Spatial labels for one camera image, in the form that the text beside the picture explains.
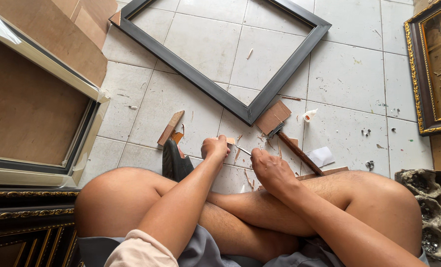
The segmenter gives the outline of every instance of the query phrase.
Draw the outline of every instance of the crossed legs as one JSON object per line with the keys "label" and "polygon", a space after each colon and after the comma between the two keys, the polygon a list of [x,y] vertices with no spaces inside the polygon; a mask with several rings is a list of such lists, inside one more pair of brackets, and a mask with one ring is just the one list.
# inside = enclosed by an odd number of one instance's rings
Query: crossed legs
{"label": "crossed legs", "polygon": [[[418,256],[420,209],[413,195],[400,184],[376,174],[353,171],[303,183],[320,197]],[[81,190],[75,203],[78,235],[126,236],[174,185],[176,182],[156,173],[131,167],[96,177]],[[316,234],[266,191],[236,195],[210,193],[208,201],[199,224],[212,235],[221,254],[267,262],[296,251],[295,236]]]}

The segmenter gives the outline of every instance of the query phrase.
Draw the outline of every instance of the glue bottle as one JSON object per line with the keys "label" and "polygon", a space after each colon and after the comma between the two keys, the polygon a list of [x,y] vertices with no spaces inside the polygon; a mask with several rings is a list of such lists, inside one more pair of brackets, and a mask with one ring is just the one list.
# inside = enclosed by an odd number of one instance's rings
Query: glue bottle
{"label": "glue bottle", "polygon": [[304,121],[309,122],[310,120],[312,120],[314,118],[314,116],[316,115],[317,111],[318,111],[318,109],[306,111],[306,113],[303,114]]}

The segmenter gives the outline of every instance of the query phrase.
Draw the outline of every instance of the hammer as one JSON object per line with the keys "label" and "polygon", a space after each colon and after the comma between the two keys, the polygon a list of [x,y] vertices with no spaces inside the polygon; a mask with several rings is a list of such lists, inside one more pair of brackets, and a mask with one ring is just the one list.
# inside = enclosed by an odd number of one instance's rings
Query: hammer
{"label": "hammer", "polygon": [[311,168],[311,170],[316,173],[316,175],[324,176],[323,171],[321,171],[321,169],[316,164],[314,164],[314,162],[312,162],[312,160],[295,143],[293,143],[291,139],[288,138],[288,136],[285,135],[285,133],[281,131],[283,126],[283,122],[278,124],[278,126],[275,127],[275,129],[273,129],[268,134],[268,137],[266,139],[269,140],[273,137],[273,135],[277,134],[278,137],[280,137],[280,139],[291,149],[291,151],[293,151],[304,163],[306,163]]}

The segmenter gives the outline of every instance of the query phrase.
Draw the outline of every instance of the gray shorts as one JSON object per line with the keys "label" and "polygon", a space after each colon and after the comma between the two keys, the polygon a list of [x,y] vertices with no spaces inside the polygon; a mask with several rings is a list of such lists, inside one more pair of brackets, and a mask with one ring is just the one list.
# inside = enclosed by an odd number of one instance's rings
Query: gray shorts
{"label": "gray shorts", "polygon": [[[103,267],[112,251],[123,240],[107,237],[77,238],[86,267]],[[212,235],[198,225],[179,256],[178,264],[180,267],[344,267],[323,239],[301,240],[298,252],[281,255],[263,265],[245,257],[221,255]],[[429,265],[423,250],[419,259]]]}

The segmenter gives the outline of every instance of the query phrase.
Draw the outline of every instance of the forearm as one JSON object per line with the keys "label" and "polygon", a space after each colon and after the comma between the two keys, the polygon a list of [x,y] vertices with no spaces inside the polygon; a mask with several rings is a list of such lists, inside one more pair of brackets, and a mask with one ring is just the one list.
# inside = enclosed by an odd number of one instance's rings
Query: forearm
{"label": "forearm", "polygon": [[303,218],[348,267],[425,266],[418,258],[297,180],[277,198]]}
{"label": "forearm", "polygon": [[148,210],[138,229],[178,258],[194,232],[219,166],[217,159],[206,158]]}

